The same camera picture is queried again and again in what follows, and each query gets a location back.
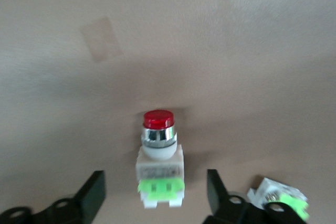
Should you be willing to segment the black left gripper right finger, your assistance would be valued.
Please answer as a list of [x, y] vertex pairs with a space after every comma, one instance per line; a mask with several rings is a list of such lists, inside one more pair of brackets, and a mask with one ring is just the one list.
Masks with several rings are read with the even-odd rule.
[[204, 223], [306, 223], [284, 202], [268, 202], [259, 209], [239, 195], [230, 195], [215, 169], [207, 170], [207, 198], [212, 214]]

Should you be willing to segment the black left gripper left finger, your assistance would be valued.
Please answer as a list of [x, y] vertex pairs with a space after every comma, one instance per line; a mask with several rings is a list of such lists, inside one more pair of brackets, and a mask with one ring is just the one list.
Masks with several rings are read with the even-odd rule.
[[34, 213], [19, 206], [1, 212], [1, 223], [92, 223], [106, 198], [106, 176], [97, 170], [72, 197], [59, 199]]

